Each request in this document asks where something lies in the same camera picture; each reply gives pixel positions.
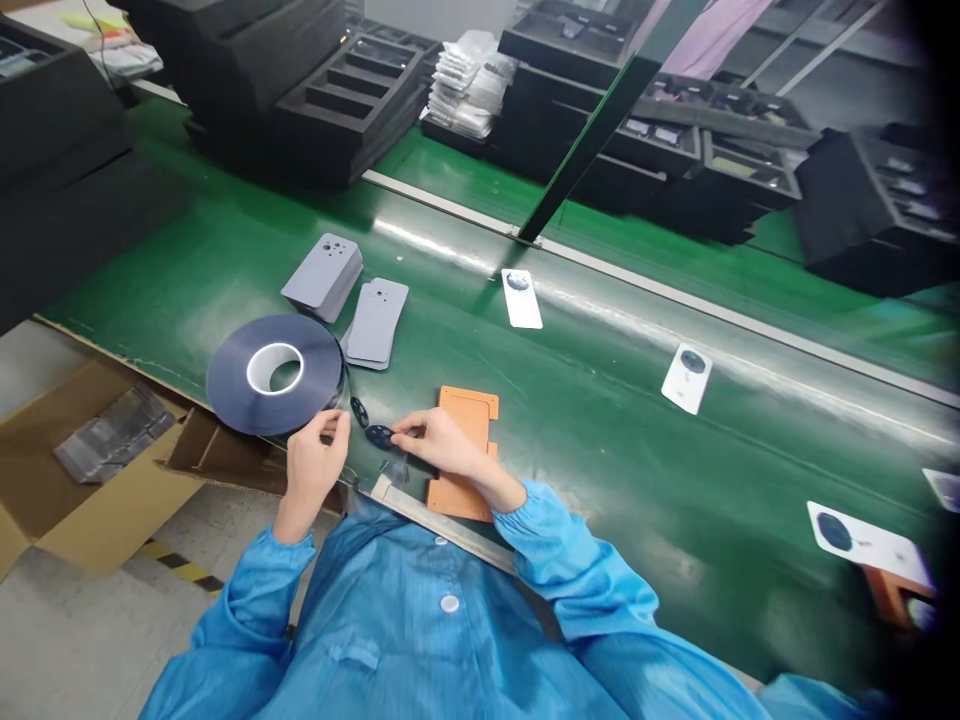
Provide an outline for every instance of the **stack of gray film sheets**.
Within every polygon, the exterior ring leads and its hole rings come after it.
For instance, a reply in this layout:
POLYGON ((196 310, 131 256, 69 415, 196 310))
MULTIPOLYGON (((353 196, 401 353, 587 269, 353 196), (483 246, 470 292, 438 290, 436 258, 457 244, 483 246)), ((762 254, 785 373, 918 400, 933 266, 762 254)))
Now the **stack of gray film sheets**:
POLYGON ((64 440, 53 454, 79 483, 104 483, 123 470, 175 419, 163 403, 137 384, 64 440))
POLYGON ((364 283, 353 322, 341 341, 348 363, 370 370, 390 366, 393 336, 408 292, 406 285, 383 278, 364 283))
POLYGON ((333 323, 361 272, 363 255, 357 244, 326 233, 280 292, 301 312, 333 323))
MULTIPOLYGON (((281 294, 301 312, 334 323, 361 272, 363 256, 357 244, 327 233, 300 263, 281 294)), ((407 293, 406 285, 383 278, 363 284, 353 323, 340 342, 349 364, 387 369, 407 293)))

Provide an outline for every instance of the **blue tape roll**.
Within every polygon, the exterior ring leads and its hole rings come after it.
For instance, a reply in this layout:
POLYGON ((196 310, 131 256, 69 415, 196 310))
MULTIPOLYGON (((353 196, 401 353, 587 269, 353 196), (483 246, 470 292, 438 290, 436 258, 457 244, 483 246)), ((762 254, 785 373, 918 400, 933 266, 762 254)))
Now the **blue tape roll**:
POLYGON ((344 368, 340 345, 326 327, 303 315, 271 315, 224 340, 207 368, 207 399, 234 430, 285 435, 349 396, 344 368), (300 374, 284 390, 270 392, 271 365, 295 358, 287 348, 299 354, 300 374))

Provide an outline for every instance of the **white card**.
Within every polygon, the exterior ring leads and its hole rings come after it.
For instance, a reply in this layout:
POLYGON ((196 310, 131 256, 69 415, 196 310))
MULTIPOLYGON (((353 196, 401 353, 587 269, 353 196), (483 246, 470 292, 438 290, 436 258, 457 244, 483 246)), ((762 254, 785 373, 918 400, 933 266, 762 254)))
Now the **white card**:
POLYGON ((858 565, 886 570, 933 588, 917 546, 900 535, 815 502, 807 502, 817 545, 858 565))
POLYGON ((926 468, 923 469, 923 474, 940 504, 950 512, 960 513, 960 477, 926 468))
POLYGON ((680 343, 660 392, 670 402, 696 415, 700 412, 700 400, 707 389, 712 368, 713 360, 680 343))
POLYGON ((533 289, 533 278, 526 270, 501 270, 503 294, 507 299, 507 314, 513 327, 540 330, 540 306, 533 289))

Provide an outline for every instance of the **white tape core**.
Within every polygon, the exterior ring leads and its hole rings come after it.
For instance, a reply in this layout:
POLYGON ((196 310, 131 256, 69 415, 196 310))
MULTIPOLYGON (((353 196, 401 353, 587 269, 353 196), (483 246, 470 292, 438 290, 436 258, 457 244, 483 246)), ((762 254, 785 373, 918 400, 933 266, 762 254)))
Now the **white tape core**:
POLYGON ((293 345, 287 343, 272 343, 265 345, 257 350, 250 362, 247 363, 247 383, 261 395, 283 395, 293 390, 300 384, 300 378, 303 377, 303 355, 293 345), (300 363, 300 370, 293 382, 287 385, 283 390, 271 390, 270 378, 281 365, 297 361, 300 363))

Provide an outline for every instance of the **orange fixture piece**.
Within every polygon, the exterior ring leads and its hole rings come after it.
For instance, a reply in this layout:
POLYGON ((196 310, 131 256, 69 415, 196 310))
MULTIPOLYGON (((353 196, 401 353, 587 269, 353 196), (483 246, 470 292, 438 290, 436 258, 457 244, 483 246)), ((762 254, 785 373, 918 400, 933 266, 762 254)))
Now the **orange fixture piece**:
POLYGON ((914 629, 902 591, 935 602, 934 591, 926 585, 921 585, 879 568, 868 565, 861 565, 861 567, 867 575, 867 583, 870 585, 870 592, 873 593, 873 599, 877 603, 877 614, 881 620, 892 623, 903 630, 914 629))
MULTIPOLYGON (((500 415, 500 398, 444 385, 440 388, 440 407, 450 413, 470 441, 497 458, 496 443, 490 442, 490 421, 500 415)), ((427 507, 434 512, 468 520, 493 522, 487 501, 462 475, 440 473, 427 488, 427 507)))

